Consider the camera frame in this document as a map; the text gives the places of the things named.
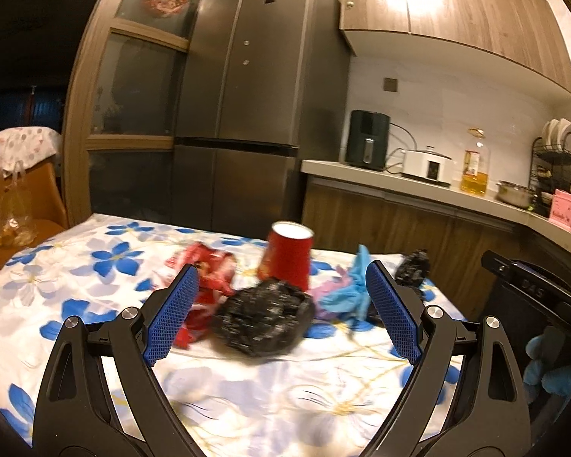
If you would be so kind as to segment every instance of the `wall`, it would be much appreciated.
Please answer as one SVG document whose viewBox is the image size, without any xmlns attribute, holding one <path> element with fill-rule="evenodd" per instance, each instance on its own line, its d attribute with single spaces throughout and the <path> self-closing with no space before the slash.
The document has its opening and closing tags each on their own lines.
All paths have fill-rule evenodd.
<svg viewBox="0 0 571 457">
<path fill-rule="evenodd" d="M 397 93 L 383 91 L 383 78 L 398 80 Z M 432 145 L 455 162 L 461 178 L 466 132 L 484 129 L 491 148 L 490 188 L 499 180 L 526 185 L 531 143 L 553 112 L 537 100 L 472 74 L 416 62 L 353 57 L 341 156 L 344 156 L 348 118 L 352 109 L 383 112 L 409 129 L 420 149 Z M 389 151 L 412 148 L 397 127 L 391 127 Z M 401 161 L 394 156 L 390 163 Z"/>
</svg>

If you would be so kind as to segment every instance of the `stainless steel pot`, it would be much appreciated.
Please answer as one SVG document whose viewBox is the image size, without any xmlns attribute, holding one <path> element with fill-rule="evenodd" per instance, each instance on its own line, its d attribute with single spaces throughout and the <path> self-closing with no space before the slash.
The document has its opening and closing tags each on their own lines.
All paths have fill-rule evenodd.
<svg viewBox="0 0 571 457">
<path fill-rule="evenodd" d="M 528 187 L 519 186 L 505 180 L 500 180 L 497 187 L 496 198 L 506 204 L 527 209 L 534 201 L 535 194 Z"/>
</svg>

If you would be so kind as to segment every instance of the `red paper cup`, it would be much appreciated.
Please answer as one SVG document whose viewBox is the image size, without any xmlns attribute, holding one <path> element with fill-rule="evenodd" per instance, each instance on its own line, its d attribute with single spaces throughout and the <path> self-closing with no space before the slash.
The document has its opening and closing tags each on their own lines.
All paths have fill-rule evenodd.
<svg viewBox="0 0 571 457">
<path fill-rule="evenodd" d="M 265 280 L 274 276 L 306 291 L 309 288 L 313 231 L 294 222 L 275 222 L 267 240 L 268 245 L 258 266 L 258 278 Z"/>
</svg>

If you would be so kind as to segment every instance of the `white plate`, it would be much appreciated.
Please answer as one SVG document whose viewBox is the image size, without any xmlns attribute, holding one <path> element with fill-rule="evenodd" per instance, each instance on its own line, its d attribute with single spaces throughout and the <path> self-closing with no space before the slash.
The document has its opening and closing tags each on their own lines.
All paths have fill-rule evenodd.
<svg viewBox="0 0 571 457">
<path fill-rule="evenodd" d="M 550 126 L 550 120 L 548 120 L 543 128 L 541 129 L 541 142 L 545 146 L 545 140 L 548 138 L 548 127 Z"/>
<path fill-rule="evenodd" d="M 558 140 L 556 142 L 552 140 L 554 129 L 556 129 L 557 125 L 558 125 L 558 120 L 556 120 L 555 118 L 550 120 L 550 123 L 548 124 L 547 132 L 545 133 L 545 137 L 544 137 L 544 145 L 546 147 L 558 143 Z"/>
<path fill-rule="evenodd" d="M 557 143 L 571 151 L 571 136 L 567 136 L 571 132 L 571 122 L 566 118 L 561 118 L 555 132 Z"/>
</svg>

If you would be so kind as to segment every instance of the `kitchen counter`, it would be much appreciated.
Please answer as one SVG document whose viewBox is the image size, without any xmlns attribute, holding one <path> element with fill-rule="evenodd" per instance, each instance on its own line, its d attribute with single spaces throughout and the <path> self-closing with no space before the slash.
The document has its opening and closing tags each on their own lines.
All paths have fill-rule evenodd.
<svg viewBox="0 0 571 457">
<path fill-rule="evenodd" d="M 314 177 L 401 193 L 520 224 L 571 253 L 571 232 L 539 215 L 495 201 L 491 194 L 485 197 L 470 195 L 454 186 L 447 189 L 387 172 L 364 170 L 332 161 L 304 160 L 301 170 Z"/>
</svg>

